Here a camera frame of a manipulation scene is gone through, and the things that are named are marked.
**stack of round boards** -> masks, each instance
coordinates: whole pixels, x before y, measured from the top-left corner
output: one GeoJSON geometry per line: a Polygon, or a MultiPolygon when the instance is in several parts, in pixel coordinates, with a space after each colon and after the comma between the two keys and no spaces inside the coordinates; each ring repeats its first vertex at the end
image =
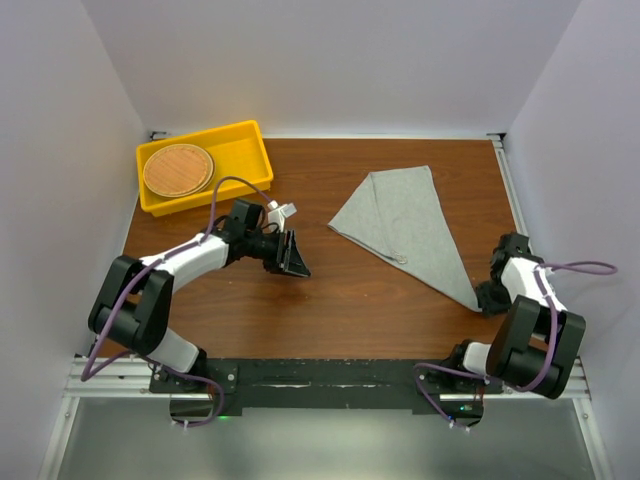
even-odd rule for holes
{"type": "Polygon", "coordinates": [[[169,145],[151,155],[144,166],[144,183],[153,193],[178,198],[202,190],[215,165],[206,150],[195,145],[169,145]]]}

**gray towel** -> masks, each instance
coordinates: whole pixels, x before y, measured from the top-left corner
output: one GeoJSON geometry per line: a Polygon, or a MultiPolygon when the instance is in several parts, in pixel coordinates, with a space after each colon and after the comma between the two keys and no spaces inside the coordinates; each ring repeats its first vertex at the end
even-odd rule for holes
{"type": "Polygon", "coordinates": [[[429,167],[370,173],[329,227],[478,312],[429,167]]]}

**yellow plastic bin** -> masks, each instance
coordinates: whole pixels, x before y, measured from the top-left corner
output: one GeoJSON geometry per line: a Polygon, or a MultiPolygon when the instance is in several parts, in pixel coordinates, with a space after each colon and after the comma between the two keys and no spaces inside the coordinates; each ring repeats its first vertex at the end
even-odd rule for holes
{"type": "MultiPolygon", "coordinates": [[[[260,190],[268,190],[273,171],[262,142],[260,128],[255,120],[234,123],[224,127],[189,133],[150,143],[136,150],[138,184],[142,210],[154,217],[180,212],[211,203],[213,187],[222,177],[234,175],[253,183],[260,190]],[[147,160],[155,152],[169,145],[188,143],[204,148],[215,162],[211,181],[200,192],[182,198],[167,198],[153,193],[144,183],[143,171],[147,160]]],[[[253,193],[250,187],[235,180],[224,182],[218,191],[218,201],[253,193]]]]}

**brown tabletop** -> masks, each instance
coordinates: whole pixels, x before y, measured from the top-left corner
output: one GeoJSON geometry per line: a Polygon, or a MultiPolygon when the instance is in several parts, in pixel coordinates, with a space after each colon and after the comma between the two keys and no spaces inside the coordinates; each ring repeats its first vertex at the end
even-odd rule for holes
{"type": "MultiPolygon", "coordinates": [[[[272,275],[243,259],[173,297],[173,330],[210,357],[439,358],[465,338],[493,340],[501,318],[470,312],[327,227],[368,172],[428,165],[471,282],[485,280],[500,235],[515,229],[490,141],[265,144],[275,174],[269,194],[295,203],[287,227],[296,230],[312,276],[272,275]]],[[[230,206],[220,203],[219,214],[230,206]]],[[[167,250],[192,238],[208,216],[201,207],[154,218],[138,206],[125,253],[167,250]]],[[[105,345],[101,354],[119,349],[105,345]]]]}

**white wall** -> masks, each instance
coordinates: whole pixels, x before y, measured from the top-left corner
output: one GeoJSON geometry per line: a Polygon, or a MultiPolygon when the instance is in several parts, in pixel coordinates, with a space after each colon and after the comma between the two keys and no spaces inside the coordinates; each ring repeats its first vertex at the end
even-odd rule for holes
{"type": "Polygon", "coordinates": [[[556,282],[563,302],[587,319],[583,359],[620,479],[640,471],[638,19],[636,0],[583,0],[507,135],[538,252],[620,267],[615,279],[556,282]]]}
{"type": "Polygon", "coordinates": [[[579,0],[83,0],[146,127],[506,131],[579,0]]]}
{"type": "Polygon", "coordinates": [[[0,2],[0,478],[35,478],[137,194],[142,124],[78,0],[0,2]]]}

